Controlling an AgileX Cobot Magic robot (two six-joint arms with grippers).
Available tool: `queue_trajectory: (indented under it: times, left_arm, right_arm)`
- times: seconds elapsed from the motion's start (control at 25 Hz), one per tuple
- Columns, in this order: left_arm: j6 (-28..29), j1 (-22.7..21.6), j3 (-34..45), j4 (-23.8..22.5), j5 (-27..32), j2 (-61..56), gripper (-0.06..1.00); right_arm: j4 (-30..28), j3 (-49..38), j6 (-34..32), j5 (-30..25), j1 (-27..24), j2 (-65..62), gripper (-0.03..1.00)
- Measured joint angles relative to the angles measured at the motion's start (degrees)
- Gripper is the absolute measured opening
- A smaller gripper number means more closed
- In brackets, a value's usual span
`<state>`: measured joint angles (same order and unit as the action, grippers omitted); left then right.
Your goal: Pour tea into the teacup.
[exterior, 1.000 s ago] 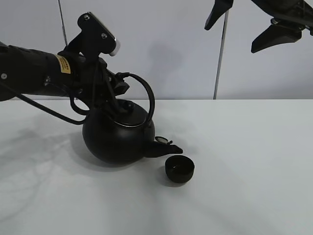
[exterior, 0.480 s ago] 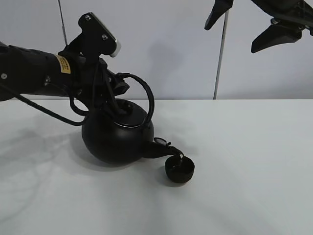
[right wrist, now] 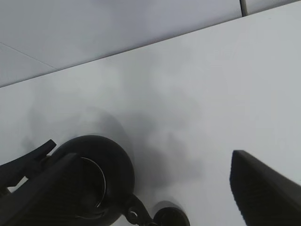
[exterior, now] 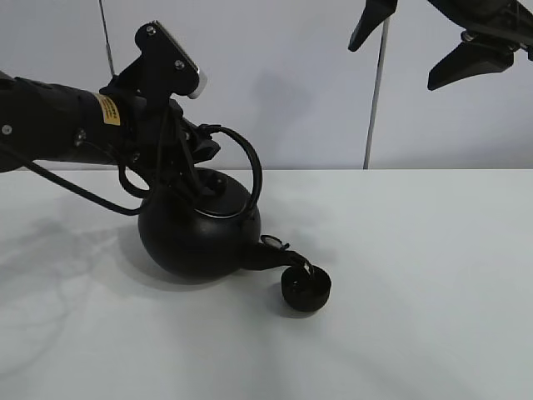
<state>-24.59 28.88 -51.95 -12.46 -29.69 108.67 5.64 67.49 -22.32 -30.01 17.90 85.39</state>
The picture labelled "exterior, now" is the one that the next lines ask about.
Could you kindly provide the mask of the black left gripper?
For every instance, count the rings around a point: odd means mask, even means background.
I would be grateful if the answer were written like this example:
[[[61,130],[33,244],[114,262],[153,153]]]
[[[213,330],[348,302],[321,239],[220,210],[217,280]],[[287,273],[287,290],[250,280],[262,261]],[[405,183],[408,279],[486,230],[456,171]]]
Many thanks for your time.
[[[164,168],[178,170],[182,191],[190,198],[204,193],[196,164],[212,160],[220,145],[183,116],[181,106],[167,98],[153,107],[132,91],[81,91],[77,162],[132,166],[149,175],[162,156]]]

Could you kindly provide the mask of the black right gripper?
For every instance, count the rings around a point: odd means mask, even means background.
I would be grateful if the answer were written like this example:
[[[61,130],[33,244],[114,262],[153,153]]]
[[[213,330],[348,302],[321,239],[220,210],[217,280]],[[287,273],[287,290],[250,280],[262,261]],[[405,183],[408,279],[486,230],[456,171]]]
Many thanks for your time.
[[[483,74],[503,73],[514,64],[516,49],[532,60],[532,11],[520,1],[430,1],[430,4],[468,33],[500,41],[461,42],[429,72],[427,88]],[[397,0],[366,0],[351,34],[348,50],[356,52],[397,8]]]

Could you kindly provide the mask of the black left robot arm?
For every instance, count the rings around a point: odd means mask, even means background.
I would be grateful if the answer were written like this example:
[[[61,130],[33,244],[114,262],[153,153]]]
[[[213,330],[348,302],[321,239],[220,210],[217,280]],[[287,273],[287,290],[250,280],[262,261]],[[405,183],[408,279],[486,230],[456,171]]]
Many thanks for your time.
[[[136,198],[163,183],[197,188],[195,166],[219,152],[210,134],[186,120],[173,94],[189,95],[196,74],[167,76],[128,67],[99,92],[1,76],[1,170],[39,161],[111,164]]]

